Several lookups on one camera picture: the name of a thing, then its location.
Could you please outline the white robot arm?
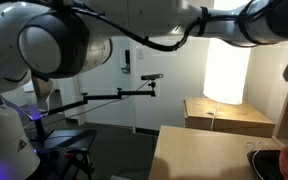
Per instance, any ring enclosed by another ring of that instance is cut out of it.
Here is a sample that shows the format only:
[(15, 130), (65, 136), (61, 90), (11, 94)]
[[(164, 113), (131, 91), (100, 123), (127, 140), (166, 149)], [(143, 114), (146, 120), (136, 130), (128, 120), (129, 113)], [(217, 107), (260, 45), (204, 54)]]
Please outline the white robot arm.
[[(273, 45), (288, 41), (288, 0), (231, 10), (184, 0), (0, 0), (0, 96), (32, 76), (69, 78), (104, 64), (115, 36), (164, 52), (189, 37)], [(27, 180), (40, 164), (19, 113), (0, 97), (0, 180)]]

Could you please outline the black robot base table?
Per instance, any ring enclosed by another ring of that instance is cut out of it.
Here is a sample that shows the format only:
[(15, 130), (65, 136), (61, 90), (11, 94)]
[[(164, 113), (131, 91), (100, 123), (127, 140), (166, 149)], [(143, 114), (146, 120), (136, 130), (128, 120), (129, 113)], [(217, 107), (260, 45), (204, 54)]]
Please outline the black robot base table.
[(89, 155), (96, 135), (96, 130), (55, 130), (46, 139), (33, 141), (41, 162), (27, 180), (80, 180), (79, 172), (93, 180)]

